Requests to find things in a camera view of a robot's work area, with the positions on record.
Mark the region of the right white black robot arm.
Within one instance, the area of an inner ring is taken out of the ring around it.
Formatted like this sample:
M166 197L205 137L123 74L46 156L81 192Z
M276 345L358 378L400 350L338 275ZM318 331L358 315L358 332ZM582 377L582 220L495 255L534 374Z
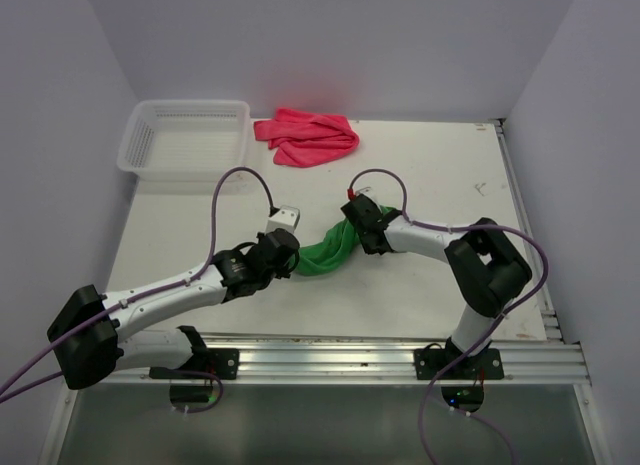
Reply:
M382 210L365 194L350 198L341 211L365 253L409 253L450 267L465 308L446 341L441 364L454 376L470 376L491 341L489 328L532 280L532 270L507 230L486 217L460 227L421 224L398 209Z

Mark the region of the green towel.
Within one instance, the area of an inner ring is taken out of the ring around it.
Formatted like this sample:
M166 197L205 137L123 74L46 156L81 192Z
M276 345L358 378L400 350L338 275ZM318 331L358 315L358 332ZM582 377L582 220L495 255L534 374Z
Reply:
M304 277L332 273L345 265L358 247L373 254L390 251L384 238L385 226L398 218L401 211L385 206L380 210L382 218L372 227L366 228L361 222L355 227L348 218L344 218L332 226L320 242L301 247L297 260L293 261L293 272Z

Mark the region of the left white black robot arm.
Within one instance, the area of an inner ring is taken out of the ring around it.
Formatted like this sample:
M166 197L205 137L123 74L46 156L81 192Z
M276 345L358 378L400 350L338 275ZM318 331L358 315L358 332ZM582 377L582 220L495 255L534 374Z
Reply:
M202 377L215 369L192 326L157 324L191 310L244 298L290 276L299 257L296 237L282 228L222 250L197 270L129 291L72 293L47 331L66 385L93 386L112 372L149 368L161 376Z

